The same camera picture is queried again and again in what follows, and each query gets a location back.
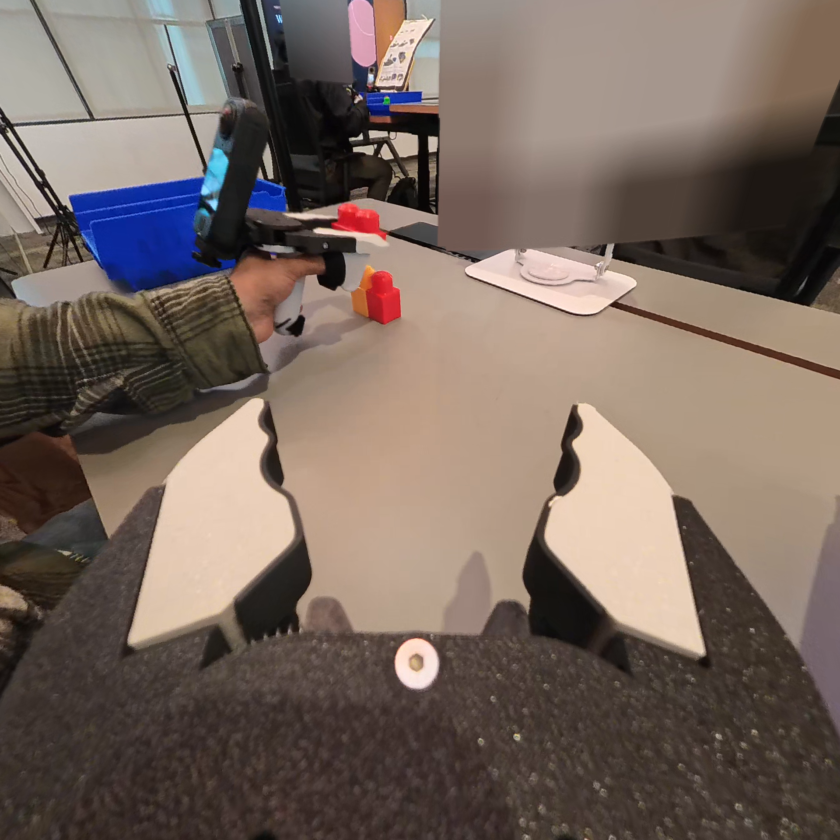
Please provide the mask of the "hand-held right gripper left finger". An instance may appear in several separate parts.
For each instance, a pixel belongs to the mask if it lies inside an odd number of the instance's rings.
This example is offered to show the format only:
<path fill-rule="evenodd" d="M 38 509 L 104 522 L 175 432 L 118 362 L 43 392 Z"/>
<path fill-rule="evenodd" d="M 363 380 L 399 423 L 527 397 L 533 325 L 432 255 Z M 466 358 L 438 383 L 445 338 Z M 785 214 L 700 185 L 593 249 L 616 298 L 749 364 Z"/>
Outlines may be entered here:
<path fill-rule="evenodd" d="M 270 405 L 254 398 L 166 477 L 127 645 L 141 651 L 208 630 L 237 650 L 295 633 L 311 581 Z"/>

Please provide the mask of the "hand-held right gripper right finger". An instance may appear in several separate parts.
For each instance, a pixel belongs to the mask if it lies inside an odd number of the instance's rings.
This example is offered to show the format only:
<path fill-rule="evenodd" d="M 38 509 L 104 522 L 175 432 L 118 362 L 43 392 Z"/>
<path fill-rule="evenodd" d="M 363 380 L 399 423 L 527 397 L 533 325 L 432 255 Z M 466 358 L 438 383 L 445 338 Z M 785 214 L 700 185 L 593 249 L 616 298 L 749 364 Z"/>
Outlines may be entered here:
<path fill-rule="evenodd" d="M 522 580 L 535 636 L 606 659 L 628 638 L 707 656 L 674 492 L 590 404 L 570 410 Z"/>

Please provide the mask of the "red two-stud block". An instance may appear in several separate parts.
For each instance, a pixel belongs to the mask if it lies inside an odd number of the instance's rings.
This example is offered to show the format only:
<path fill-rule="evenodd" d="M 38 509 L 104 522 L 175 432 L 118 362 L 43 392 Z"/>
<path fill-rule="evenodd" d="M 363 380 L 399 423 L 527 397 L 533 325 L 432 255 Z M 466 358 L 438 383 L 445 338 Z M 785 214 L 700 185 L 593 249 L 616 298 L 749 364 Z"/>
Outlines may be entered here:
<path fill-rule="evenodd" d="M 354 203 L 343 203 L 337 207 L 336 213 L 336 219 L 331 223 L 333 230 L 356 237 L 386 240 L 380 215 L 375 210 Z"/>

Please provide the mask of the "red single-stud block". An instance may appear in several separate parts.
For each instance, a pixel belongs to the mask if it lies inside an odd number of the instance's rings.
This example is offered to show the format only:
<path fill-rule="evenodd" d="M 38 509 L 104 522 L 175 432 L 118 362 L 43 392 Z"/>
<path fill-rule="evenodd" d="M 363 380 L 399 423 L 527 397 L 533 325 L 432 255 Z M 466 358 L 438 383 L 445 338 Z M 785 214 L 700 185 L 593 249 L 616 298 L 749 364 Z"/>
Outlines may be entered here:
<path fill-rule="evenodd" d="M 394 285 L 392 275 L 385 270 L 371 274 L 365 290 L 367 318 L 382 325 L 398 320 L 402 316 L 401 292 Z"/>

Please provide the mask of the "blue plastic bin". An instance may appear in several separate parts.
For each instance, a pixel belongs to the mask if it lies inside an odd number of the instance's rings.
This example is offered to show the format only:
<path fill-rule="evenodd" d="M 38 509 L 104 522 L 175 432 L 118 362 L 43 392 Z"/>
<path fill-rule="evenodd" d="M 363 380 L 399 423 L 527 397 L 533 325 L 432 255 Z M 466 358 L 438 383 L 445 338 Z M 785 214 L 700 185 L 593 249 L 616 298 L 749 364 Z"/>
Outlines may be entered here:
<path fill-rule="evenodd" d="M 81 236 L 108 278 L 141 291 L 211 272 L 193 257 L 201 177 L 69 196 Z"/>

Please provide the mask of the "person's left forearm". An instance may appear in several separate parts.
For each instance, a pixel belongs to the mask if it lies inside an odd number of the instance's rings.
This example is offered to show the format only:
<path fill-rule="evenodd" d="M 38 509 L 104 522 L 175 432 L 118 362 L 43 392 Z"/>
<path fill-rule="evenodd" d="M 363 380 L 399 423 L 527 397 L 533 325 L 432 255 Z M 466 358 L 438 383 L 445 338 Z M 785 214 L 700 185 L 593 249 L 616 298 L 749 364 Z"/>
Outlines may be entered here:
<path fill-rule="evenodd" d="M 42 308 L 2 300 L 2 440 L 66 434 L 97 413 L 166 413 L 266 372 L 225 274 Z"/>

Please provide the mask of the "person's left hand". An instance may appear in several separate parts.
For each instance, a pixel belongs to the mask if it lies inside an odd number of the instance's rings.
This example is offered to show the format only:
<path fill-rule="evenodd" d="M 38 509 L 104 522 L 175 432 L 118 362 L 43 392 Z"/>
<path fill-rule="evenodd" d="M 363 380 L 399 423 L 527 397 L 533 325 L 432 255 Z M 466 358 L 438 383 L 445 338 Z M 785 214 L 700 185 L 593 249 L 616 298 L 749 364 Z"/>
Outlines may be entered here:
<path fill-rule="evenodd" d="M 275 311 L 305 277 L 324 273 L 320 256 L 266 258 L 256 253 L 244 256 L 229 275 L 245 320 L 257 344 L 267 341 L 275 331 Z"/>

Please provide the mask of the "wooden table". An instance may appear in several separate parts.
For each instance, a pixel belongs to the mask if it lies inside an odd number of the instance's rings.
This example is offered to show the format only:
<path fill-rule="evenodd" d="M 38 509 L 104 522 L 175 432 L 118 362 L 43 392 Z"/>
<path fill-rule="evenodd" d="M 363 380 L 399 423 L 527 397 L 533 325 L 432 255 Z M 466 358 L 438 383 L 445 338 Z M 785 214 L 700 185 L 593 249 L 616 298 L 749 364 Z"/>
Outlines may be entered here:
<path fill-rule="evenodd" d="M 371 127 L 416 137 L 418 209 L 423 213 L 438 212 L 437 174 L 430 170 L 429 141 L 439 139 L 438 105 L 423 102 L 397 103 L 388 114 L 371 117 Z"/>

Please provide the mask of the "brown wooden furniture panel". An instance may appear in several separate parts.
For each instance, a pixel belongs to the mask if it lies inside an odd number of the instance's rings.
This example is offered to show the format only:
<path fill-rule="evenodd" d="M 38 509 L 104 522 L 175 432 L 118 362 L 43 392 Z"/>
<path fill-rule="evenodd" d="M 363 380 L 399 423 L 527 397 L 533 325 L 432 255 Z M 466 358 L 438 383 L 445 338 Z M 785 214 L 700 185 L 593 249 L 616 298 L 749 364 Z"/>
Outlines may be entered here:
<path fill-rule="evenodd" d="M 32 433 L 1 443 L 1 512 L 30 534 L 91 498 L 69 436 Z"/>

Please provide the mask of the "printed poster board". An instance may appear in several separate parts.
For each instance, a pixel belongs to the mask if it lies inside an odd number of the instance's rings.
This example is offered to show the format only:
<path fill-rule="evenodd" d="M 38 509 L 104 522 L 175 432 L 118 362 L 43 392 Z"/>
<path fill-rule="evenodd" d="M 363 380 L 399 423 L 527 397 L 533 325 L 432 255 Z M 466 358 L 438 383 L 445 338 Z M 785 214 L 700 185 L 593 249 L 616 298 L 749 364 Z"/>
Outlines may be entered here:
<path fill-rule="evenodd" d="M 378 91 L 406 89 L 417 49 L 435 23 L 433 17 L 406 19 L 402 22 L 380 63 L 374 83 Z"/>

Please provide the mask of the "white tablet stand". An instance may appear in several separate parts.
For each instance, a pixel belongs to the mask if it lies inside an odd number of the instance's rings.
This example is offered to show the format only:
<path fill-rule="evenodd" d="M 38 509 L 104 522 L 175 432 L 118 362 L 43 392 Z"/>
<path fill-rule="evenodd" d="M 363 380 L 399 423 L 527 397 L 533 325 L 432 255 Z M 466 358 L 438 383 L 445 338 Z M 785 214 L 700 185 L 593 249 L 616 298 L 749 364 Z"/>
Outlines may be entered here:
<path fill-rule="evenodd" d="M 509 249 L 470 264 L 467 277 L 557 311 L 594 316 L 624 298 L 637 281 L 612 268 L 613 245 L 604 255 L 575 248 L 555 254 Z"/>

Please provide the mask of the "black tripod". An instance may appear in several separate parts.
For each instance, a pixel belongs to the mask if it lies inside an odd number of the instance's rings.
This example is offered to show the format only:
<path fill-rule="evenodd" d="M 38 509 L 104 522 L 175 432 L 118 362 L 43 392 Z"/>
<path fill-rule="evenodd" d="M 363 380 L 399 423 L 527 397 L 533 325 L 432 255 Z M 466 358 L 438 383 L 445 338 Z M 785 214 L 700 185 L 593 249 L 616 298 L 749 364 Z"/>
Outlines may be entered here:
<path fill-rule="evenodd" d="M 83 262 L 85 260 L 82 254 L 84 243 L 75 214 L 60 199 L 4 109 L 1 110 L 1 135 L 19 166 L 47 204 L 49 216 L 53 220 L 51 240 L 46 251 L 43 269 L 50 268 L 55 260 L 57 260 L 56 266 L 69 266 L 73 256 L 76 257 L 77 262 Z"/>

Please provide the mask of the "colourful wall poster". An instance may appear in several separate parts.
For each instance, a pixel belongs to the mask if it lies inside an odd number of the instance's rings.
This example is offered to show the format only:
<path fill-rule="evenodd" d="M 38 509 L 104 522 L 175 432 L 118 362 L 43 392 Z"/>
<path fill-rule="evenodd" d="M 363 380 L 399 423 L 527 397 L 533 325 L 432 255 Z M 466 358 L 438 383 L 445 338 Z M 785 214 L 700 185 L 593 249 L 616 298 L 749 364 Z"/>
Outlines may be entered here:
<path fill-rule="evenodd" d="M 406 19 L 406 2 L 349 1 L 348 17 L 353 61 L 371 67 L 384 57 Z"/>

